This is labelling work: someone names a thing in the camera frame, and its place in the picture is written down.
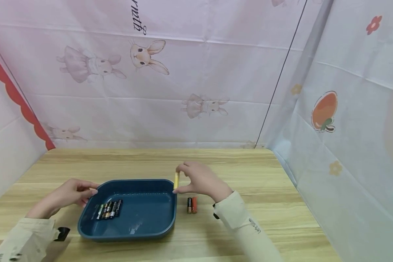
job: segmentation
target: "beige sleeve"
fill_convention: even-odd
[[[246,210],[237,191],[215,204],[214,213],[243,248],[250,262],[283,262],[279,251]]]
[[[0,245],[0,262],[40,262],[58,237],[54,220],[22,218]]]

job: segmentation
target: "person's left hand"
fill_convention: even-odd
[[[78,204],[84,207],[88,199],[98,193],[96,190],[98,186],[99,184],[93,182],[72,178],[38,202],[28,212],[26,218],[48,219],[55,215],[62,207],[71,204]]]

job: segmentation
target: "hand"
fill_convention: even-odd
[[[38,202],[26,215],[26,218],[48,219],[55,215],[62,207],[71,204],[86,206],[87,201],[98,191],[99,184],[89,181],[70,179],[60,187],[49,193],[45,198]]]
[[[173,193],[197,193],[210,196],[216,203],[223,201],[233,193],[226,182],[206,165],[198,162],[185,161],[176,168],[176,172],[183,171],[191,179],[191,184],[176,188]]]

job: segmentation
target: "wooden table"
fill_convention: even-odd
[[[37,201],[71,177],[102,183],[112,179],[166,178],[184,160],[206,163],[243,197],[252,215],[287,262],[340,262],[323,231],[302,201],[273,153],[266,149],[54,149],[43,155],[0,198],[0,243]],[[180,185],[188,178],[181,176]],[[198,213],[186,213],[178,196],[174,230],[149,242],[94,243],[81,238],[81,209],[66,207],[54,216],[58,226],[72,229],[65,242],[53,242],[44,261],[127,262],[245,261],[243,253],[220,220],[213,201],[198,197]]]

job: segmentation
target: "yellow battery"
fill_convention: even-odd
[[[173,183],[173,189],[176,189],[179,186],[179,172],[175,173],[175,180]]]

